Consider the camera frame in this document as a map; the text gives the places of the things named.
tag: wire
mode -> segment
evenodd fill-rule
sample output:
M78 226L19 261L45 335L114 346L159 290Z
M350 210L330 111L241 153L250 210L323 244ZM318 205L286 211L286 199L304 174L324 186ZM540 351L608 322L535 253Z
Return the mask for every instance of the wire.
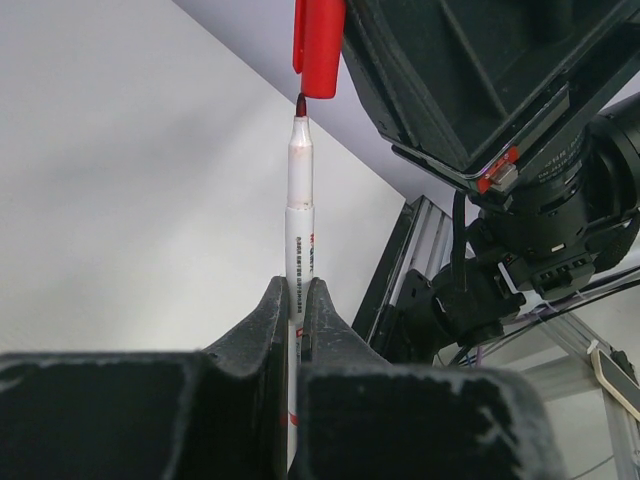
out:
M465 202L466 195L456 191L453 197L453 247L451 248L451 275L456 289L467 291L467 274L465 260L467 254L467 235L465 231Z
M494 344L492 344L490 347L487 348L486 351L484 351L482 353L482 357L481 358L486 358L489 355L494 354L495 352L497 352L498 350L504 348L507 344L513 342L514 340L516 340L517 338L521 337L522 335L524 335L525 333L533 330L535 327L537 327L538 325L541 325L542 323L546 323L549 320L553 320L554 318L557 318L561 315L564 315L566 313L572 312L574 310L577 310L579 308L582 307L586 307L587 305L590 305L594 302L597 302L599 300L602 300L604 298L610 297L611 295L615 295L616 293L620 293L623 292L625 290L628 290L630 288L636 287L640 285L640 279L638 280L633 280L633 281L628 281L608 292L605 292L601 295L596 296L595 298L591 298L589 300L583 301L581 303L578 303L577 305L573 305L569 308L565 308L562 310L550 310L550 309L545 309L545 310L549 310L552 313L549 313L547 315L540 315L535 314L535 316L537 317L535 320L532 320L530 323L528 323L527 325L524 325L523 327L518 328L517 330L514 330L513 332L508 333L507 335L503 336L501 339L499 339L498 341L496 341ZM455 355L455 357L453 357L453 360L451 360L451 362L449 362L449 365L460 365L462 360L465 359L465 357L468 356L469 352L471 351L471 347L465 347L462 348L458 351L458 353ZM475 361L477 362L477 354L473 355L471 357L469 357L470 361Z
M603 461L601 461L597 465L594 465L593 467L591 467L589 470L585 470L580 475L571 477L569 480L578 480L579 478L584 478L586 475L589 475L590 473L595 472L597 469L599 469L603 465L606 465L607 463L609 463L611 460L613 460L613 458L614 458L613 455L611 455L610 457L605 458Z

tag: black camera housing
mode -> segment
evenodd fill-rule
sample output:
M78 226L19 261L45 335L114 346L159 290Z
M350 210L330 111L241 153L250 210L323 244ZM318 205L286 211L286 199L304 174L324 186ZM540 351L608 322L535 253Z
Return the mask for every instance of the black camera housing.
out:
M640 69L639 0L347 5L367 114L394 152L469 194L535 180ZM490 188L509 157L517 180Z

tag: red marker cap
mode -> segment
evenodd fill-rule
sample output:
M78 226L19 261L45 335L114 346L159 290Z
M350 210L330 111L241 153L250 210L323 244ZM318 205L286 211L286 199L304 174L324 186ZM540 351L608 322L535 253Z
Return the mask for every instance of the red marker cap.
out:
M293 69L307 97L336 94L346 11L344 0L296 0Z

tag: black cable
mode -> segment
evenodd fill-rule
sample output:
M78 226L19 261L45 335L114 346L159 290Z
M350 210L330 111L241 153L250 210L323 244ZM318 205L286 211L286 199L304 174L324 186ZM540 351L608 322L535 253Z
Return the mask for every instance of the black cable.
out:
M456 191L453 197L453 247L451 248L451 275L456 290L467 291L467 275L465 260L467 253L467 235L465 231L465 202L464 192Z
M639 280L634 280L632 282L627 282L627 283L625 283L623 285L620 285L619 287L617 287L617 288L615 288L615 289L613 289L613 290L611 290L611 291L609 291L607 293L603 293L602 295L599 295L596 298L592 298L592 299L587 300L585 302L582 302L582 303L580 303L578 305L574 305L573 307L570 307L570 308L567 308L565 310L561 310L561 311L558 311L558 312L554 312L554 313L552 313L550 315L547 315L545 317L541 317L541 318L539 318L537 320L534 320L531 323L528 323L527 325L524 325L523 327L520 327L517 330L514 330L513 332L508 333L504 337L501 337L497 342L495 342L491 347L489 347L487 349L487 351L484 354L484 357L486 358L487 356L492 355L495 352L497 352L498 350L500 350L503 346L505 346L507 343L509 343L509 341L510 341L510 339L512 337L515 337L516 335L521 335L523 333L526 333L525 330L532 330L533 328L537 327L538 325L540 325L542 323L546 323L549 320L553 320L554 318L557 318L557 317L559 317L561 315L564 315L565 313L572 312L573 310L577 310L578 308L586 307L587 305L589 305L591 303L597 302L599 300L602 300L603 298L609 297L611 295L615 295L616 293L623 292L625 290L628 290L630 288L636 287L638 285L640 285L640 279ZM458 365L460 365L460 363L464 359L465 355L462 355L458 359L458 362L457 362Z
M471 351L471 347L462 347L458 353L451 359L449 362L449 366L458 365L460 361L467 356L467 354Z
M585 470L580 475L571 477L569 480L578 480L579 478L584 478L586 475L589 475L591 472L595 472L597 469L599 469L603 465L609 463L611 460L613 460L613 458L614 458L613 455L611 455L610 457L605 458L603 461L601 461L597 465L594 465L593 467L591 467L589 470Z

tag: white marker barrel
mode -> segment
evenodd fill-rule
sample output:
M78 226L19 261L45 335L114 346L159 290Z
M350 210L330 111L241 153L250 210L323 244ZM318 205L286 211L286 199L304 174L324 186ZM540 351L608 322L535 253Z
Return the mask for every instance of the white marker barrel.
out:
M307 292L314 268L313 144L309 118L295 117L289 143L285 262L289 287L288 447L290 466L296 452L296 387Z

